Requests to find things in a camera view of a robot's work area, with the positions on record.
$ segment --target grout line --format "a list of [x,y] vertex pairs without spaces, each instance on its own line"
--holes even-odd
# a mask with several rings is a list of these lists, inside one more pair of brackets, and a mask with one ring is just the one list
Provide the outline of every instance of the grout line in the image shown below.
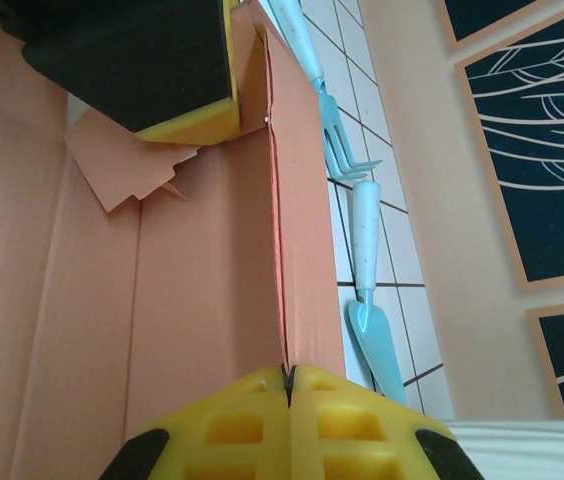
[[[339,180],[336,180],[334,178],[329,177],[329,178],[327,178],[327,181],[331,182],[333,185],[337,185],[338,187],[342,187],[345,190],[349,190],[350,192],[353,191],[353,187],[351,185],[347,185],[346,183],[342,183]],[[409,212],[407,212],[403,208],[396,207],[395,205],[390,204],[386,200],[380,200],[380,204],[384,205],[385,207],[391,207],[392,209],[397,210],[399,212],[406,213],[407,215],[409,214]]]
[[408,387],[409,385],[411,385],[414,382],[417,382],[419,380],[422,380],[424,377],[426,377],[427,375],[432,374],[433,372],[437,372],[439,369],[441,369],[444,366],[444,363],[440,363],[439,365],[436,365],[435,367],[429,368],[426,372],[422,372],[419,375],[416,375],[415,377],[413,377],[410,380],[407,380],[406,382],[404,382],[404,386]]
[[[423,283],[392,283],[392,282],[377,282],[375,284],[376,287],[384,288],[384,287],[420,287],[424,288],[425,285]],[[355,287],[355,282],[344,282],[338,281],[338,287]]]
[[313,25],[322,35],[324,35],[326,37],[326,39],[329,42],[331,42],[333,44],[333,46],[340,51],[340,53],[343,53],[344,55],[346,55],[346,52],[344,50],[342,50],[342,47],[339,46],[337,43],[335,43],[335,41],[329,36],[329,34],[326,33],[324,30],[322,30],[317,23],[315,23],[313,20],[311,20],[311,17],[309,17],[306,13],[304,14],[304,18],[306,19],[307,22],[309,22],[311,25]]
[[389,202],[386,202],[386,201],[384,201],[384,200],[380,200],[380,203],[381,203],[382,205],[386,206],[386,207],[391,207],[392,209],[397,210],[397,211],[399,211],[399,212],[406,213],[407,215],[409,214],[409,212],[407,212],[407,211],[404,210],[403,208],[396,207],[395,205],[391,205]]
[[[335,2],[336,2],[336,1],[337,1],[337,0],[333,0],[333,2],[334,2],[334,3],[333,3],[333,8],[335,9],[335,16],[337,17],[338,9],[337,9],[337,7],[335,6]],[[349,60],[351,60],[351,63],[353,63],[356,67],[358,67],[358,68],[360,69],[360,71],[361,71],[364,75],[366,75],[366,77],[367,77],[369,80],[371,80],[376,86],[378,86],[377,80],[375,80],[375,79],[374,79],[373,77],[371,77],[368,73],[366,73],[366,72],[364,71],[364,69],[363,69],[355,60],[353,60],[353,58],[351,58],[350,55],[348,55],[348,54],[346,53],[346,47],[344,47],[344,48],[343,48],[343,47],[340,47],[337,43],[335,43],[335,42],[333,41],[333,39],[329,36],[329,34],[326,33],[324,30],[322,30],[322,29],[318,26],[317,23],[315,23],[313,20],[311,20],[311,17],[309,17],[306,13],[304,14],[304,18],[305,18],[311,25],[313,25],[315,28],[317,28],[318,31],[319,31],[322,35],[324,35],[324,36],[335,46],[335,48],[337,48],[337,49],[340,51],[340,53],[343,53],[346,58],[348,58]],[[353,20],[355,20],[355,22],[358,23],[358,25],[359,25],[359,22],[355,19],[355,17],[354,17],[353,15],[351,15],[351,18],[353,18]],[[344,34],[342,33],[342,29],[341,29],[341,28],[340,28],[340,39],[342,40],[342,46],[344,46]],[[366,32],[364,32],[364,39],[367,40],[367,38],[366,38]]]
[[333,0],[333,9],[335,10],[335,19],[338,22],[338,30],[340,31],[340,38],[342,38],[342,47],[344,48],[344,56],[345,61],[346,61],[346,69],[349,72],[349,81],[351,82],[351,90],[353,91],[353,100],[355,101],[355,109],[357,111],[358,114],[358,118],[362,118],[360,116],[360,105],[358,103],[358,96],[355,93],[355,85],[353,84],[353,75],[351,75],[351,65],[349,65],[349,61],[348,61],[348,55],[346,54],[346,45],[344,45],[344,35],[342,34],[342,25],[340,24],[340,17],[338,15],[338,9],[337,6],[335,5],[336,0]]
[[355,118],[353,115],[351,115],[349,112],[347,112],[346,110],[344,110],[342,107],[338,106],[338,109],[340,110],[340,112],[344,113],[347,117],[349,117],[351,120],[354,120],[356,123],[359,123],[362,127],[366,128],[370,133],[372,133],[373,135],[375,135],[376,137],[378,137],[378,139],[382,140],[384,143],[386,143],[389,147],[393,148],[393,144],[391,142],[389,142],[386,138],[383,138],[380,136],[379,133],[374,132],[371,127],[369,127],[367,124],[363,123],[360,119]]
[[418,389],[418,398],[420,399],[420,407],[422,407],[422,413],[426,415],[426,410],[424,410],[424,400],[422,400],[422,390],[420,390],[420,382],[415,382],[415,386]]
[[[397,275],[395,273],[395,264],[393,263],[393,254],[391,253],[391,246],[389,245],[389,236],[386,233],[386,225],[384,223],[384,215],[380,211],[380,220],[382,222],[382,230],[384,230],[384,240],[386,241],[386,247],[389,251],[389,261],[391,262],[391,270],[393,271],[393,278],[397,280]],[[409,356],[411,357],[411,365],[413,366],[413,372],[415,369],[415,357],[413,356],[413,347],[411,346],[411,337],[409,336],[409,328],[406,325],[406,316],[404,315],[404,306],[402,305],[402,296],[400,295],[400,289],[396,288],[396,293],[398,295],[398,303],[400,304],[400,313],[402,314],[402,324],[404,325],[404,333],[406,335],[406,343],[409,345]]]
[[353,187],[351,185],[347,185],[346,183],[342,183],[341,181],[336,180],[335,178],[329,177],[329,178],[327,178],[327,181],[331,182],[333,185],[337,185],[338,187],[342,187],[345,190],[353,191]]
[[366,70],[364,70],[364,69],[360,66],[360,64],[358,64],[358,62],[356,62],[355,60],[353,60],[353,58],[351,58],[350,55],[347,55],[346,58],[348,58],[348,59],[351,61],[351,63],[352,63],[353,65],[355,65],[356,67],[358,67],[358,70],[360,70],[360,71],[364,74],[364,76],[365,76],[366,78],[368,78],[368,79],[373,83],[373,85],[375,85],[376,87],[378,87],[378,89],[380,88],[380,86],[378,85],[378,82],[377,82],[376,80],[374,80],[371,75],[369,75],[368,73],[366,73]]
[[364,30],[364,25],[362,25],[357,18],[355,18],[355,15],[353,15],[353,13],[351,13],[351,10],[349,10],[346,5],[344,5],[344,3],[342,3],[341,1],[338,1],[338,3],[342,6],[342,8],[344,8],[349,15],[351,15],[353,17],[353,20],[355,20],[355,23],[357,23],[358,25],[360,25],[362,27],[362,30]]

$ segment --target white surface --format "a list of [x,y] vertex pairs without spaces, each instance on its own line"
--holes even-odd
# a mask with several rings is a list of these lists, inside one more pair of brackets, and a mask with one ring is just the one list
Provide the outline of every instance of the white surface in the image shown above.
[[382,185],[380,198],[391,205],[406,210],[393,148],[366,128],[364,129],[364,139],[369,149],[369,160],[382,160],[382,163],[376,165],[373,169],[373,178]]
[[355,332],[349,322],[348,305],[352,300],[355,300],[355,288],[338,287],[338,295],[340,297],[340,321],[342,322],[346,378],[373,390],[371,370],[366,363],[360,345],[355,340]]
[[341,282],[353,282],[349,250],[344,237],[344,227],[340,220],[335,185],[329,183],[329,202],[331,204],[331,228],[333,230],[333,250],[335,253],[335,272]]
[[389,249],[395,252],[393,267],[397,281],[399,283],[424,283],[409,216],[395,208],[382,205],[382,218]]
[[562,9],[564,0],[543,2],[534,13],[452,53],[436,2],[361,2],[454,407],[462,418],[555,415],[525,311],[564,304],[564,288],[525,293],[518,286],[454,64]]
[[418,383],[427,415],[443,422],[455,418],[444,368],[427,375]]
[[[342,218],[344,219],[344,234],[348,240],[349,249],[351,250],[351,258],[353,258],[353,242],[351,241],[351,214],[353,211],[353,192],[343,187],[336,187],[340,198],[340,208],[342,209]],[[382,232],[382,224],[380,224],[380,241],[378,242],[378,264],[376,278],[379,283],[395,283],[393,268],[391,268],[391,256],[389,247],[387,246],[386,237]]]
[[366,43],[364,30],[353,16],[338,1],[335,2],[338,21],[342,29],[345,53],[362,69],[368,76],[375,80],[371,54]]
[[396,287],[377,287],[373,303],[384,311],[389,320],[402,381],[410,380],[415,377],[415,370],[413,369],[411,349],[409,348],[402,309],[400,308],[398,289]]
[[450,422],[487,479],[564,480],[564,421]]
[[355,64],[349,62],[349,68],[351,69],[355,98],[360,110],[360,120],[370,130],[391,143],[378,86]]
[[342,48],[342,37],[333,0],[304,0],[302,10],[328,37]]
[[419,375],[442,363],[431,309],[424,287],[400,287],[398,291],[413,348],[415,373]]
[[324,70],[327,91],[335,97],[340,107],[358,118],[353,86],[344,53],[311,24],[309,24],[309,33]]

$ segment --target tool handle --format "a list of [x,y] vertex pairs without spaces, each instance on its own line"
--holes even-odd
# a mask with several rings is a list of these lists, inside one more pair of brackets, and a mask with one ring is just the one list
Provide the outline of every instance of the tool handle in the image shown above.
[[353,186],[353,259],[355,288],[375,289],[380,224],[380,185],[370,180]]
[[313,82],[323,77],[324,72],[315,53],[298,0],[269,0],[269,6],[280,25],[284,39],[309,80]]

